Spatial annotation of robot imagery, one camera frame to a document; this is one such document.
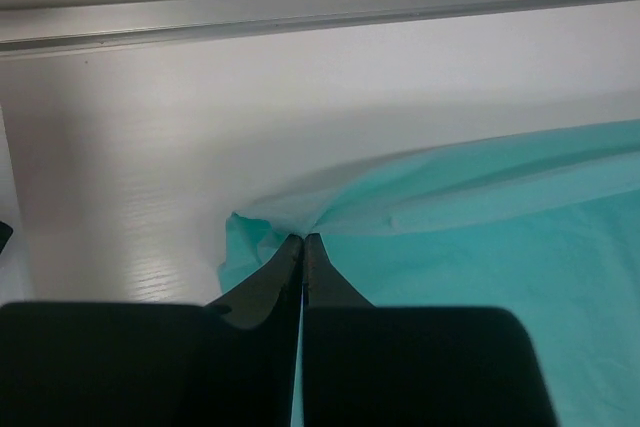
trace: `black object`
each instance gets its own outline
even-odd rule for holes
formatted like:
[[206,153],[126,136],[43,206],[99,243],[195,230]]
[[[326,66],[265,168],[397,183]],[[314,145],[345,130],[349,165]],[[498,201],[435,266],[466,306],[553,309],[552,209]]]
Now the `black object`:
[[13,235],[13,228],[10,225],[0,222],[0,252],[2,252]]
[[373,307],[319,235],[208,306],[0,309],[0,425],[288,426],[303,307],[305,425],[556,425],[500,309]]

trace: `white table surface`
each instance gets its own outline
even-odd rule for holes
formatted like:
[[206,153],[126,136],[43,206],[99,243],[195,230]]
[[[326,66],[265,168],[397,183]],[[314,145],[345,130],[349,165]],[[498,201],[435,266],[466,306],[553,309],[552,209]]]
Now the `white table surface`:
[[639,25],[627,2],[0,61],[35,294],[204,303],[257,198],[640,118]]

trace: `teal cloth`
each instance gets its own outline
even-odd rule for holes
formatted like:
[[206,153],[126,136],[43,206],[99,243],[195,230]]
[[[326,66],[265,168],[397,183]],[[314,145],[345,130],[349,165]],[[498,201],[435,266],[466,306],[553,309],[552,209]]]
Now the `teal cloth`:
[[637,425],[640,122],[434,149],[251,206],[227,223],[223,289],[312,232],[376,305],[512,311],[561,425]]

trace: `aluminum rail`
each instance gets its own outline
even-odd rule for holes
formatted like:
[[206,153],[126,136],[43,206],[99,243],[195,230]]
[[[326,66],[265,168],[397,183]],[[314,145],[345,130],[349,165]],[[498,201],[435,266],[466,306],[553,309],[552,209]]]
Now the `aluminum rail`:
[[624,0],[166,0],[0,11],[0,56]]

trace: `metal rail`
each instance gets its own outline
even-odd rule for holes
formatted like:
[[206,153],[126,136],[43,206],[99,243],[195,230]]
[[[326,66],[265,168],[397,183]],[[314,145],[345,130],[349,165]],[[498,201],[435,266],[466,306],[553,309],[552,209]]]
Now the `metal rail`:
[[624,0],[166,0],[0,11],[0,57]]

